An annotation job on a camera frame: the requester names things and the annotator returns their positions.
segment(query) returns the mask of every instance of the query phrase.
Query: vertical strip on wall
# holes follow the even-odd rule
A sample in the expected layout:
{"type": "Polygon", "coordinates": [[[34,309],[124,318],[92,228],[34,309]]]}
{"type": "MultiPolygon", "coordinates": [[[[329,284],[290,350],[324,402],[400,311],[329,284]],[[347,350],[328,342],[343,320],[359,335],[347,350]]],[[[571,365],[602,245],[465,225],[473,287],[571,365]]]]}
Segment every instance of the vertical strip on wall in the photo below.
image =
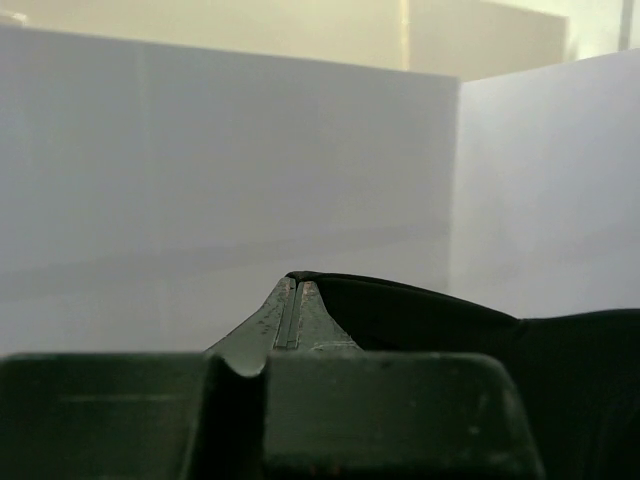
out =
{"type": "Polygon", "coordinates": [[[631,29],[633,28],[633,11],[635,9],[635,3],[635,0],[622,0],[618,51],[629,50],[631,47],[631,29]]]}
{"type": "Polygon", "coordinates": [[[409,0],[400,0],[400,52],[404,71],[408,71],[411,67],[409,28],[409,0]]]}

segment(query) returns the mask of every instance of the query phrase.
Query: dark garment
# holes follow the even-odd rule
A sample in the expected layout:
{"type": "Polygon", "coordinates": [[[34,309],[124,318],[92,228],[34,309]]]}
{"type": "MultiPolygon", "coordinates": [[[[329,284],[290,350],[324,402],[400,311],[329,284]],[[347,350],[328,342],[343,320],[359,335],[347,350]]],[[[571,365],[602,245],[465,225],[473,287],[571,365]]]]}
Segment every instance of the dark garment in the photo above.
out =
{"type": "Polygon", "coordinates": [[[289,277],[315,282],[328,313],[365,350],[500,360],[520,391],[549,479],[640,478],[640,310],[516,319],[379,279],[289,277]]]}

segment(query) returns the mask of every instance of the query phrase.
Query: white partition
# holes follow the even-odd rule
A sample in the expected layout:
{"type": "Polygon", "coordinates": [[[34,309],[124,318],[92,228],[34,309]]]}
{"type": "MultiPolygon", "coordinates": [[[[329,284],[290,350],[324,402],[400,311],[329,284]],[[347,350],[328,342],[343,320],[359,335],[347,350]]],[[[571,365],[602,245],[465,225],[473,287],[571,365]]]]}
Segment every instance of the white partition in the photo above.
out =
{"type": "Polygon", "coordinates": [[[640,51],[463,84],[451,293],[640,307],[639,86],[640,51]]]}
{"type": "Polygon", "coordinates": [[[446,288],[455,79],[11,28],[0,65],[0,352],[205,348],[290,270],[446,288]]]}

